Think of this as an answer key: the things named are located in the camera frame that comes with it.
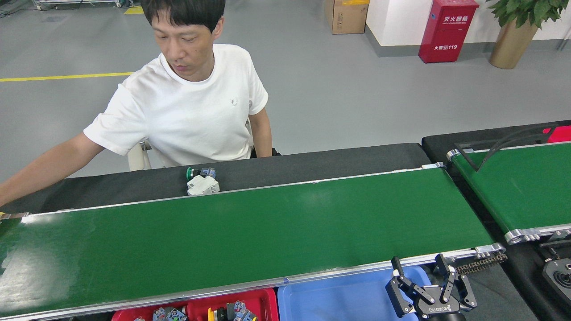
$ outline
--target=white chair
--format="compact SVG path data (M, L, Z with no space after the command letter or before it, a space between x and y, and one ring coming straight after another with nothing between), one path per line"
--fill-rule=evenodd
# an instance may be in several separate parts
M152 147L148 141L139 142L135 145L129 153L127 153L127 160L129 162L130 171L149 170L151 169L151 162L148 160L148 150Z

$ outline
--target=plant pot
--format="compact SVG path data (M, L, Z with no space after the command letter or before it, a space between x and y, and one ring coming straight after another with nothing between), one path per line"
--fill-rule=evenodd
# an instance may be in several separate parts
M490 63L498 68L514 69L536 32L537 26L532 26L529 22L519 28L516 28L515 20L504 25L498 35Z

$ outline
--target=gray floor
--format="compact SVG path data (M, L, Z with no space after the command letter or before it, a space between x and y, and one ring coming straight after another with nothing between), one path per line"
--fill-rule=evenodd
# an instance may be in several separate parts
M29 0L0 7L35 9ZM113 4L0 19L0 78L135 71L159 54L143 15ZM458 131L571 119L571 50L455 63L379 58L364 34L331 35L322 0L227 0L219 42L246 48L270 93L282 154L420 142ZM103 111L124 77L0 82L0 180ZM127 171L105 151L75 176Z

